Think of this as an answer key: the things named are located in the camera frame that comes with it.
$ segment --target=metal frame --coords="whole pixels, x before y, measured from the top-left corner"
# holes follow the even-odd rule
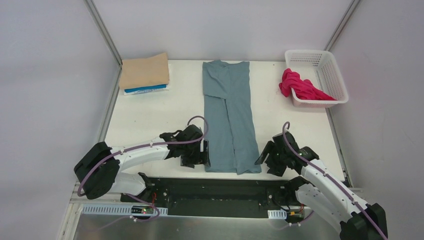
[[[333,47],[335,46],[335,44],[336,44],[337,40],[339,39],[341,33],[345,29],[347,23],[351,19],[351,16],[355,12],[355,10],[357,9],[357,7],[358,7],[358,5],[361,1],[362,0],[352,0],[351,1],[346,12],[344,13],[342,19],[340,20],[339,24],[337,25],[336,29],[334,30],[334,33],[332,34],[327,45],[325,46],[324,50],[331,51],[333,49]],[[114,42],[112,41],[112,37],[110,36],[110,34],[109,34],[109,32],[108,32],[100,14],[99,14],[99,11],[96,8],[96,5],[94,4],[93,0],[84,0],[84,2],[85,2],[85,5],[86,5],[88,11],[90,12],[90,14],[93,18],[95,24],[98,27],[99,32],[103,36],[105,43],[109,47],[113,57],[115,58],[117,64],[120,67],[119,74],[118,74],[118,76],[115,80],[115,84],[114,84],[113,90],[110,94],[109,102],[107,104],[106,114],[105,114],[103,121],[100,125],[100,130],[99,130],[99,135],[98,135],[97,140],[99,142],[101,142],[101,141],[104,141],[105,138],[106,138],[106,133],[108,131],[109,123],[110,123],[111,118],[112,118],[112,113],[113,113],[113,110],[114,110],[114,107],[115,107],[116,100],[118,98],[118,92],[119,92],[118,83],[119,83],[119,78],[120,78],[121,73],[122,73],[122,59],[121,59],[121,56],[120,56]],[[327,109],[326,112],[327,112],[328,121],[330,123],[331,131],[332,131],[332,134],[333,134],[333,137],[334,137],[334,142],[336,144],[336,148],[338,149],[337,153],[338,153],[338,156],[340,158],[340,163],[342,164],[342,168],[345,172],[345,178],[346,178],[348,184],[351,187],[353,187],[352,180],[350,178],[349,172],[348,172],[347,167],[346,167],[345,160],[344,160],[343,155],[342,155],[342,150],[340,148],[339,139],[337,137],[337,133],[336,133],[336,130],[335,130],[331,110]],[[109,204],[124,204],[124,205],[128,204],[128,203],[125,203],[125,202],[121,202],[120,196],[118,196],[117,194],[106,194],[106,195],[104,195],[104,196],[102,196],[102,197],[100,197],[96,200],[81,199],[81,198],[77,197],[77,194],[76,194],[76,191],[77,191],[79,185],[80,185],[79,182],[77,182],[75,184],[74,191],[72,193],[72,197],[70,199],[65,218],[64,218],[62,226],[60,228],[58,240],[72,240],[74,238],[74,234],[75,234],[75,231],[76,231],[76,228],[77,228],[78,220],[80,218],[84,203],[90,203],[90,204],[109,203]],[[356,193],[359,197],[361,197],[361,198],[365,197],[365,196],[363,196],[363,191],[362,191],[361,188],[350,188],[350,189],[354,193]]]
[[[112,55],[115,58],[116,62],[118,63],[119,66],[122,66],[121,55],[119,54],[118,49],[114,44],[114,41],[112,41],[112,37],[109,34],[108,29],[106,28],[105,23],[103,22],[102,17],[100,16],[100,13],[97,10],[97,7],[94,4],[93,0],[84,0],[84,3],[88,11],[90,12],[90,15],[92,16],[95,24],[97,25],[98,31],[103,36],[103,39],[106,42],[106,45],[109,47],[110,51],[112,52]]]
[[[331,52],[333,47],[336,45],[337,40],[341,36],[343,30],[345,29],[346,25],[348,24],[349,20],[351,19],[352,15],[355,13],[355,10],[358,8],[359,4],[362,0],[352,0],[347,7],[346,12],[344,13],[343,17],[341,18],[340,22],[338,23],[337,27],[335,28],[331,38],[328,40],[327,45],[325,46],[324,50]],[[325,109],[327,112],[328,121],[330,123],[331,132],[334,138],[335,146],[337,148],[337,154],[338,158],[340,159],[341,168],[343,169],[344,178],[347,182],[349,187],[354,187],[354,184],[351,179],[351,175],[349,173],[349,170],[347,168],[346,160],[343,157],[342,149],[340,147],[339,138],[337,136],[336,128],[334,126],[333,121],[333,115],[330,108]]]

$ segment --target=white tabletop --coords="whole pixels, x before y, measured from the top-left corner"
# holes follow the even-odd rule
[[[124,96],[120,90],[106,134],[106,143],[109,146],[126,146],[144,142],[161,133],[183,130],[189,118],[203,115],[203,62],[170,60],[169,91]],[[278,87],[284,69],[284,62],[250,62],[251,109],[259,152],[262,152],[272,136],[282,131],[283,124],[290,121],[290,132],[299,147],[312,148],[327,168],[339,180],[344,180],[326,110],[294,107],[291,98],[284,97]],[[302,77],[312,80],[315,76]],[[204,125],[201,119],[192,123],[199,127]],[[287,169],[281,178],[267,174],[265,163],[261,167],[262,173],[241,175],[205,172],[203,165],[196,165],[194,169],[182,167],[179,158],[171,158],[147,162],[126,172],[142,172],[148,177],[161,178],[289,180],[298,176],[294,170]]]

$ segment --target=wire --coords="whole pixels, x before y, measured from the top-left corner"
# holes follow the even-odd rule
[[[149,207],[153,208],[153,209],[154,209],[154,211],[153,211],[153,213],[152,213],[152,216],[150,216],[150,217],[149,217],[149,218],[147,218],[147,219],[138,219],[138,218],[134,217],[133,215],[130,215],[130,216],[122,216],[122,217],[120,217],[120,218],[118,218],[118,219],[115,219],[115,220],[113,220],[113,221],[109,222],[108,224],[103,225],[103,226],[101,226],[101,227],[99,227],[99,228],[96,228],[96,229],[84,229],[84,231],[85,231],[85,232],[97,232],[97,231],[99,231],[99,230],[102,230],[102,229],[104,229],[104,228],[109,227],[109,226],[110,226],[110,225],[112,225],[112,224],[115,224],[115,223],[117,223],[117,222],[121,221],[122,219],[127,219],[127,218],[133,219],[133,221],[134,221],[134,222],[143,223],[143,222],[149,222],[149,221],[152,221],[152,220],[154,220],[154,219],[156,219],[156,218],[158,218],[158,217],[159,217],[159,215],[160,215],[160,211],[159,211],[159,209],[158,209],[155,205],[150,204],[150,203],[148,203],[148,202],[146,202],[146,201],[143,201],[143,200],[141,200],[141,199],[139,199],[139,198],[137,198],[137,197],[135,197],[135,196],[133,196],[133,195],[131,195],[131,194],[126,194],[126,195],[127,195],[128,197],[130,197],[130,198],[132,198],[132,199],[136,200],[137,202],[140,202],[140,203],[142,203],[142,204],[146,204],[146,205],[148,205]]]
[[[90,177],[90,176],[94,173],[94,171],[95,171],[98,167],[100,167],[100,165],[102,165],[102,164],[103,164],[104,162],[106,162],[108,159],[110,159],[110,158],[112,158],[112,157],[114,157],[114,156],[116,156],[116,155],[123,154],[123,153],[127,153],[127,152],[130,152],[130,151],[136,150],[136,149],[142,149],[142,148],[147,148],[147,147],[152,147],[152,146],[157,146],[157,145],[192,144],[192,143],[195,143],[195,142],[201,141],[201,140],[202,140],[203,138],[205,138],[205,136],[208,134],[208,131],[209,131],[208,121],[206,121],[206,119],[205,119],[203,116],[199,116],[199,115],[197,115],[197,116],[194,116],[194,117],[190,118],[190,119],[188,120],[187,125],[189,125],[189,124],[192,122],[192,120],[193,120],[193,119],[197,119],[197,118],[199,118],[199,119],[203,119],[203,121],[204,121],[204,125],[205,125],[205,128],[206,128],[206,130],[204,131],[204,134],[203,134],[201,137],[199,137],[199,138],[197,138],[197,139],[194,139],[194,140],[190,140],[190,141],[166,141],[166,142],[154,142],[154,143],[152,143],[152,144],[150,144],[150,143],[147,143],[147,144],[141,144],[141,145],[138,145],[138,146],[133,146],[133,147],[126,148],[126,149],[124,149],[123,151],[117,151],[117,152],[115,152],[115,153],[112,153],[112,154],[110,154],[110,155],[108,155],[108,156],[104,157],[104,158],[103,158],[102,160],[100,160],[100,161],[99,161],[96,165],[94,165],[94,167],[93,167],[90,171],[88,171],[87,175],[85,175],[84,179],[82,179],[81,184],[79,185],[79,187],[78,187],[78,191],[76,192],[76,194],[78,195],[78,197],[85,196],[86,194],[85,194],[85,193],[81,193],[81,191],[83,190],[83,186],[84,186],[84,184],[86,184],[86,182],[87,182],[87,180],[89,179],[89,177]]]
[[[304,224],[306,221],[308,221],[309,219],[311,219],[311,217],[312,217],[312,215],[314,214],[314,211],[311,211],[310,212],[310,214],[307,216],[307,217],[305,217],[302,221],[300,221],[300,222],[298,222],[297,223],[297,225],[300,227],[300,224]],[[286,228],[288,228],[288,227],[291,227],[291,226],[295,226],[295,225],[293,225],[293,224],[287,224],[287,225],[285,225],[285,226],[283,226],[283,227],[281,227],[281,228],[276,228],[276,227],[274,227],[273,225],[271,225],[271,224],[269,224],[274,230],[278,230],[278,231],[281,231],[281,230],[284,230],[284,229],[286,229]]]
[[[151,195],[151,204],[155,204],[155,200],[156,200],[156,192],[154,192],[154,193]]]
[[[343,186],[334,177],[332,177],[331,175],[327,174],[319,166],[313,164],[312,162],[308,161],[306,158],[304,158],[301,155],[299,155],[293,149],[292,145],[290,145],[289,141],[287,140],[287,136],[286,136],[286,129],[288,130],[289,128],[290,128],[290,122],[289,121],[286,121],[284,123],[284,125],[282,126],[282,133],[283,133],[282,136],[284,138],[285,144],[288,146],[288,148],[291,150],[291,152],[293,152],[293,154],[296,155],[296,157],[298,157],[299,159],[301,159],[302,161],[304,161],[308,165],[311,165],[318,172],[322,173],[324,175],[324,177],[327,177],[328,179],[330,179],[330,181],[332,181],[347,196],[347,198],[363,213],[363,215],[366,217],[366,219],[368,219],[368,221],[372,224],[372,226],[375,228],[375,230],[377,230],[377,232],[380,234],[380,236],[384,240],[388,240],[388,238],[383,233],[383,231],[379,228],[379,226],[377,225],[377,223],[375,223],[373,221],[373,219],[371,219],[370,215],[368,215],[368,213],[361,207],[361,205],[357,201],[355,201],[355,199],[349,194],[349,192],[346,191],[346,189],[343,188]]]
[[[282,210],[286,211],[287,213],[289,213],[289,212],[291,212],[291,211],[292,211],[292,209],[290,208],[290,206],[289,206],[289,205],[286,205],[286,207],[288,208],[288,210],[284,209],[284,207],[283,207],[282,205],[280,205],[280,204],[278,204],[278,203],[277,203],[277,201],[276,201],[276,199],[275,199],[274,197],[272,198],[272,202],[273,202],[275,205],[279,206]]]

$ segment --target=white wall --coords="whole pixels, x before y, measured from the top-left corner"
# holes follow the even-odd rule
[[[331,109],[341,149],[393,240],[423,238],[423,12],[422,0],[363,0],[333,49],[350,96]]]
[[[118,67],[82,0],[0,3],[0,239],[56,239]]]
[[[324,49],[351,0],[95,0],[123,59],[281,61]]]

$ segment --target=black joint motor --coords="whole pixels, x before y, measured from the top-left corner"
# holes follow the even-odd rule
[[[98,162],[110,154],[111,148],[104,141],[96,143],[73,168],[79,182],[83,181]],[[106,194],[114,184],[118,170],[119,161],[113,157],[99,166],[82,187],[87,199],[96,199]]]
[[[367,204],[366,206],[367,208],[365,209],[365,212],[377,224],[377,226],[384,233],[386,238],[388,238],[389,235],[387,230],[386,212],[384,211],[384,209],[378,203],[375,203],[373,205]],[[347,222],[341,221],[340,227],[341,240],[383,239],[363,212],[352,212],[352,218],[350,218]]]
[[[186,142],[199,139],[203,136],[202,130],[196,125],[189,125],[184,130],[165,132],[159,135],[165,142]],[[168,144],[169,154],[166,159],[181,156],[181,166],[194,168],[195,165],[204,164],[210,166],[208,141],[203,141],[203,152],[201,152],[201,141],[188,144]]]
[[[305,146],[299,148],[295,138],[290,132],[285,132],[285,136],[287,137],[290,146],[308,161],[320,159],[310,147]],[[279,177],[283,176],[287,167],[295,170],[298,174],[301,174],[302,167],[307,164],[290,150],[286,141],[284,141],[283,133],[273,136],[272,140],[273,141],[269,141],[266,144],[255,164],[260,165],[265,161],[266,165],[269,167],[267,173]]]

